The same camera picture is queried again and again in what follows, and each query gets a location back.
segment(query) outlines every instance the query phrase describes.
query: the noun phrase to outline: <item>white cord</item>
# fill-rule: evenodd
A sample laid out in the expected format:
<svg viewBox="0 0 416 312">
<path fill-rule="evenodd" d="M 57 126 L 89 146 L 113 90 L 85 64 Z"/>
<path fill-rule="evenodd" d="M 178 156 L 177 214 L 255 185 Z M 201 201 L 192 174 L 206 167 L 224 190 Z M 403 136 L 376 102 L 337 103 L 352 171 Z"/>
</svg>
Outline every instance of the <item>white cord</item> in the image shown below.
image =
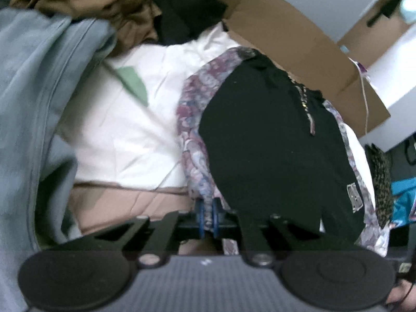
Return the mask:
<svg viewBox="0 0 416 312">
<path fill-rule="evenodd" d="M 361 80 L 361 89 L 363 91 L 363 97 L 364 97 L 364 104 L 365 104 L 365 127 L 364 127 L 364 133 L 365 135 L 367 135 L 367 131 L 368 131 L 368 117 L 369 117 L 369 110 L 368 110 L 368 103 L 367 103 L 367 95 L 365 95 L 365 88 L 364 88 L 364 79 L 363 79 L 363 74 L 361 72 L 361 68 L 359 67 L 358 63 L 356 61 L 354 61 L 352 58 L 350 58 L 350 61 L 352 63 L 354 63 L 354 65 L 357 67 L 358 69 L 358 73 L 360 75 L 360 80 Z"/>
</svg>

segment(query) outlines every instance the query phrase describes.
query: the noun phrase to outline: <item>pile of clothes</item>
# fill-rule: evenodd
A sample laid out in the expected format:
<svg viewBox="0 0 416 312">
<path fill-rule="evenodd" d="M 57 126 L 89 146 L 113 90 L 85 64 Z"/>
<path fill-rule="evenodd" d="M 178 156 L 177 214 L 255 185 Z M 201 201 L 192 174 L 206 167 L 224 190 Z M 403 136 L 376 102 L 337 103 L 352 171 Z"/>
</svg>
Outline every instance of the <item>pile of clothes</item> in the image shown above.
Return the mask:
<svg viewBox="0 0 416 312">
<path fill-rule="evenodd" d="M 207 230 L 219 197 L 385 254 L 353 130 L 231 39 L 219 0 L 0 2 L 0 311 L 27 310 L 32 254 L 197 198 Z"/>
</svg>

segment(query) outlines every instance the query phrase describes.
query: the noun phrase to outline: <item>blue denim garment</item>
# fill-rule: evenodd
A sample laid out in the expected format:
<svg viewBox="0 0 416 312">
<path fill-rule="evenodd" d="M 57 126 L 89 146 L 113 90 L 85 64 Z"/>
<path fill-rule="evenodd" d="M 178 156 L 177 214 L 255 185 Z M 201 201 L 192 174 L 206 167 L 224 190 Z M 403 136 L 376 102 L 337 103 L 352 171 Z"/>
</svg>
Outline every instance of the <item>blue denim garment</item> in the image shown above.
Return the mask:
<svg viewBox="0 0 416 312">
<path fill-rule="evenodd" d="M 55 134 L 78 82 L 115 45 L 107 21 L 71 23 L 38 11 L 0 11 L 0 311 L 28 307 L 20 265 L 40 247 L 80 235 L 67 211 L 76 159 Z"/>
</svg>

